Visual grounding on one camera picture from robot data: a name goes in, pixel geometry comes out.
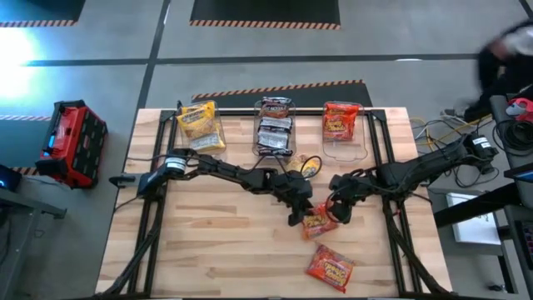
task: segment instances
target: hazard stripe tape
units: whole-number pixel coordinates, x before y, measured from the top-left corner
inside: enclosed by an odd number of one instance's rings
[[[240,28],[283,28],[283,29],[326,29],[340,30],[341,25],[319,22],[269,22],[269,21],[223,21],[223,20],[191,20],[191,26],[206,27],[240,27]]]
[[[76,25],[73,20],[38,20],[38,21],[10,21],[0,22],[0,28],[29,28],[29,27],[67,27]]]
[[[0,120],[4,121],[50,121],[51,119],[52,117],[0,115]]]
[[[331,85],[345,85],[345,84],[356,84],[356,83],[364,83],[364,82],[362,80],[340,80],[340,81],[335,81],[335,82],[297,84],[297,85],[290,85],[290,86],[284,86],[284,87],[260,87],[260,88],[251,88],[251,89],[235,90],[235,91],[228,91],[228,92],[208,92],[208,93],[199,93],[199,94],[192,95],[192,99],[213,98],[213,97],[240,95],[240,94],[246,94],[246,93],[285,91],[288,89],[329,87]]]
[[[39,175],[36,167],[11,167],[11,169],[22,175]]]

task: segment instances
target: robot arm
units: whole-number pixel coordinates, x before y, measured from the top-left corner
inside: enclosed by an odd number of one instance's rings
[[[197,160],[198,164],[189,165],[190,160]],[[186,167],[196,169],[185,173]],[[279,174],[276,169],[268,167],[246,170],[186,148],[172,150],[158,170],[143,174],[137,196],[143,198],[156,193],[168,180],[188,181],[199,175],[211,175],[239,184],[253,194],[271,194],[278,202],[284,202],[291,208],[288,218],[290,226],[300,223],[308,209],[312,208],[309,202],[312,197],[311,184],[298,171]]]
[[[329,211],[341,223],[350,222],[351,208],[371,195],[389,200],[405,199],[427,179],[435,181],[442,173],[460,165],[477,167],[482,174],[491,173],[491,161],[498,151],[487,139],[474,133],[463,135],[439,151],[407,162],[389,162],[367,170],[335,175],[330,181],[333,201]]]

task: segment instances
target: wooden table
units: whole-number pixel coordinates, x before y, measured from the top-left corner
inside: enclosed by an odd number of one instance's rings
[[[139,111],[129,157],[152,156],[160,111]],[[386,115],[396,160],[405,161],[417,157],[406,109],[386,108]],[[227,140],[227,150],[222,158],[228,163],[250,168],[257,161],[251,151],[252,117],[223,117],[222,123]],[[296,129],[299,153],[325,157],[321,152],[320,117],[297,117]],[[378,135],[382,140],[380,128]],[[367,139],[369,154],[358,163],[339,163],[324,159],[322,171],[311,180],[313,203],[325,201],[331,192],[327,187],[334,174],[375,165],[370,138]],[[180,141],[181,138],[177,137],[177,144]],[[381,144],[380,147],[381,153],[385,153],[384,145]],[[145,173],[149,171],[149,167],[148,162],[128,160],[124,171]],[[117,205],[135,197],[135,192],[134,187],[121,190]],[[424,188],[419,188],[417,192],[426,195]],[[139,200],[115,213],[97,292],[108,288],[132,257],[141,210],[142,200]],[[416,254],[439,284],[451,290],[430,204],[413,197],[406,202],[406,210]],[[152,296],[397,296],[380,197],[373,196],[365,202],[359,202],[353,209],[349,224],[317,239],[356,261],[346,294],[305,274],[316,244],[301,239],[300,225],[287,226],[289,213],[290,210],[277,203],[272,196],[252,195],[242,191],[235,183],[218,178],[205,176],[194,178],[190,182],[170,182]],[[407,286],[410,287],[409,270],[404,258],[402,266]],[[141,266],[141,274],[145,267],[146,264]],[[140,276],[138,288],[142,288],[143,276]]]

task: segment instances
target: concrete floor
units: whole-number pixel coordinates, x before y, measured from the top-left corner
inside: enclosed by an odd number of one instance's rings
[[[65,220],[40,225],[46,233],[33,244],[19,298],[75,298],[94,291],[117,194],[105,178],[122,170],[138,103],[141,108],[173,108],[176,100],[189,103],[195,93],[363,79],[375,107],[407,107],[412,117],[430,120],[455,100],[477,95],[475,62],[465,58],[505,27],[527,18],[519,0],[341,0],[340,32],[189,27],[192,4],[87,0],[76,27],[0,28],[0,114],[47,116],[54,102],[82,98],[107,121],[110,132],[102,181],[94,190],[24,183],[25,193],[66,207],[68,213]],[[163,30],[160,37],[157,26]],[[386,55],[397,54],[462,58],[384,61]],[[353,57],[344,63],[220,63],[220,58],[308,55]],[[155,58],[213,58],[213,64],[176,60],[179,64],[153,67]],[[435,136],[446,132],[438,126],[431,130]],[[482,132],[490,130],[487,126]],[[508,168],[503,155],[494,165]],[[473,170],[461,170],[465,180],[469,173]],[[499,176],[476,188],[491,190],[505,182]],[[435,187],[456,185],[444,177]],[[486,290],[487,283],[502,283],[496,257],[445,255],[459,294],[529,298],[517,263],[513,271],[520,295],[507,295]]]

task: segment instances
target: plastic container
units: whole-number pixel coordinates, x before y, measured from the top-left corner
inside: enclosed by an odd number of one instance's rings
[[[326,116],[326,105],[328,103],[350,104],[359,106],[356,115],[353,135],[350,141],[336,140],[335,138],[324,137],[324,118]],[[365,146],[365,111],[361,104],[355,102],[326,102],[322,112],[322,151],[329,158],[334,158],[339,162],[354,162],[366,158],[368,151]]]
[[[206,105],[208,103],[212,103],[212,105],[214,106],[214,118],[213,118],[213,130],[206,130],[206,127],[204,126],[201,126],[201,129],[202,130],[198,130],[198,131],[193,131],[193,132],[189,132],[189,136],[192,136],[192,137],[189,137],[187,136],[187,134],[185,133],[185,128],[183,126],[179,126],[179,128],[181,129],[181,136],[182,136],[182,145],[183,147],[187,147],[187,148],[192,148],[194,150],[196,150],[198,153],[201,153],[201,154],[210,154],[210,155],[217,155],[217,154],[222,154],[226,151],[226,138],[224,137],[224,127],[222,126],[222,120],[220,119],[220,113],[218,112],[218,106],[217,106],[217,103],[215,101],[212,101],[212,100],[209,100],[209,101],[203,101],[203,102],[196,102],[194,103],[194,105],[191,105],[191,106],[188,106],[188,107],[182,107],[179,111],[179,115],[182,115],[182,112],[183,112],[183,109],[184,108],[195,108],[195,107],[200,107],[202,105]],[[208,148],[199,148],[200,146],[199,145],[202,145],[204,144],[203,142],[206,142],[207,140],[211,140],[210,142],[212,141],[216,141],[217,140],[217,135],[218,134],[218,137],[219,137],[219,141],[222,142],[222,145],[223,147],[219,147],[219,148],[213,148],[213,149],[208,149]]]
[[[256,104],[254,105],[254,109],[253,109],[254,110],[254,118],[253,118],[253,130],[254,130],[254,133],[253,133],[252,152],[255,155],[257,155],[257,156],[266,156],[266,157],[272,157],[273,158],[273,155],[260,154],[259,150],[257,148],[257,139],[258,139],[257,132],[259,131],[259,124],[260,124],[261,119],[262,119],[262,117],[259,115],[260,112],[261,112],[261,106],[262,106],[262,102],[261,101],[257,101]],[[291,134],[289,135],[289,147],[288,147],[288,149],[292,150],[292,155],[295,155],[296,154],[296,105],[294,104],[294,102],[291,102],[291,104],[289,104],[289,115],[288,115],[288,117],[292,119],[292,129],[291,129]],[[277,156],[277,157],[278,158],[286,158],[288,160],[291,156]]]

